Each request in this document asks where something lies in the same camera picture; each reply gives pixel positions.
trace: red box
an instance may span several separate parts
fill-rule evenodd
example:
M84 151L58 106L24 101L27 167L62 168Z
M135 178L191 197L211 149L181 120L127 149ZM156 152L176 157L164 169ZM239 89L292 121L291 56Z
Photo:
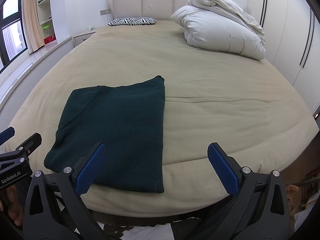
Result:
M54 34L54 35L51 35L51 36L45 38L44 39L44 44L48 44L48 43L50 43L52 41L55 41L55 40L56 40L56 35Z

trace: nightstand drawer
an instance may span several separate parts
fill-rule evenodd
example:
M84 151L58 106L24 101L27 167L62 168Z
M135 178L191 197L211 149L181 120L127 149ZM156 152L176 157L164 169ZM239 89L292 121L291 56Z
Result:
M75 37L75 44L76 44L76 46L78 46L79 44L81 44L82 42L84 42L85 40L87 40L88 38L90 38L92 34L93 34L93 33L89 33L89 34L86 34L86 35L82 35L82 36Z

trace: zebra print pillow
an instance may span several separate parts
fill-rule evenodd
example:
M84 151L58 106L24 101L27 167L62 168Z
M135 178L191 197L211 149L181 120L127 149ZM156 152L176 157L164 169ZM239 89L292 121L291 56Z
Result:
M117 25L152 25L156 23L156 19L150 17L128 17L128 18L118 18L109 22L109 26Z

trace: metal screw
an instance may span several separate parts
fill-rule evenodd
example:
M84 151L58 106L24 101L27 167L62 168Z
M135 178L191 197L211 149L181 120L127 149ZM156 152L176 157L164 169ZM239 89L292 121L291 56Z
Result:
M35 176L36 176L36 177L40 177L40 175L41 175L41 171L36 171L36 172L35 172Z
M63 169L63 172L64 173L70 173L72 171L72 168L71 167L65 167L64 169Z
M279 177L279 176L280 176L279 171L275 171L275 170L274 170L274 171L272 172L272 174L275 175L276 177Z
M250 168L248 168L248 167L243 167L243 168L242 168L242 171L243 171L244 173L250 173L250 172L251 172Z

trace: window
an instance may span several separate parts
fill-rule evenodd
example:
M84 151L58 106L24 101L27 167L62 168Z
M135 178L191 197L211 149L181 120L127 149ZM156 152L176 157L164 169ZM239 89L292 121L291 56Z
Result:
M0 10L0 73L27 49L21 0L6 0Z

